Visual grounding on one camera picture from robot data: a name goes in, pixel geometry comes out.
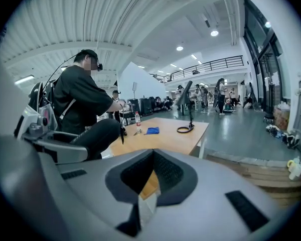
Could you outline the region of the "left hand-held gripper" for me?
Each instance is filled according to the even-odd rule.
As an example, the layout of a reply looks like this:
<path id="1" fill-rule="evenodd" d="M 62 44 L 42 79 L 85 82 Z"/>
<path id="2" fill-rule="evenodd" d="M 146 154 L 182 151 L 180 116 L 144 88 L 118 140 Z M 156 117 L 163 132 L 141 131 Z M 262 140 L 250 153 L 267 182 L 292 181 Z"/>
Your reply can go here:
<path id="1" fill-rule="evenodd" d="M 50 155 L 56 164 L 83 162 L 88 158 L 84 146 L 72 142 L 75 134 L 58 132 L 57 120 L 50 104 L 40 107 L 43 83 L 38 82 L 29 93 L 29 103 L 14 130 L 14 137 L 31 143 L 38 152 Z"/>

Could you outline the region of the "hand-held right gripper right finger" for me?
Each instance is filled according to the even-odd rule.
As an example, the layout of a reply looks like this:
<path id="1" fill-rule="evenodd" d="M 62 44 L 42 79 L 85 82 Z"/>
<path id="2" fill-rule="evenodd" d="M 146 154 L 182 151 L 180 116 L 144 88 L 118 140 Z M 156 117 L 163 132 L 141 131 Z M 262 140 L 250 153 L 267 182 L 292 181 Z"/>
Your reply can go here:
<path id="1" fill-rule="evenodd" d="M 180 204 L 157 206 L 151 240 L 278 240 L 292 208 L 221 164 L 168 152 L 195 170 L 198 182 Z"/>

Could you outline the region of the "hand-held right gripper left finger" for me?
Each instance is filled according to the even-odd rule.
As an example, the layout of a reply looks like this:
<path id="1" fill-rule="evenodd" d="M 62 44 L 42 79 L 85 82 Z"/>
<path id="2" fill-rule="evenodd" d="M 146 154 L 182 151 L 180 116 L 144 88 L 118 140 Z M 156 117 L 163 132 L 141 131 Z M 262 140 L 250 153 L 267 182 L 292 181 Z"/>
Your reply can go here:
<path id="1" fill-rule="evenodd" d="M 35 239 L 152 240 L 140 228 L 138 206 L 107 189 L 101 165 L 57 165 L 32 145 L 0 136 L 0 195 Z"/>

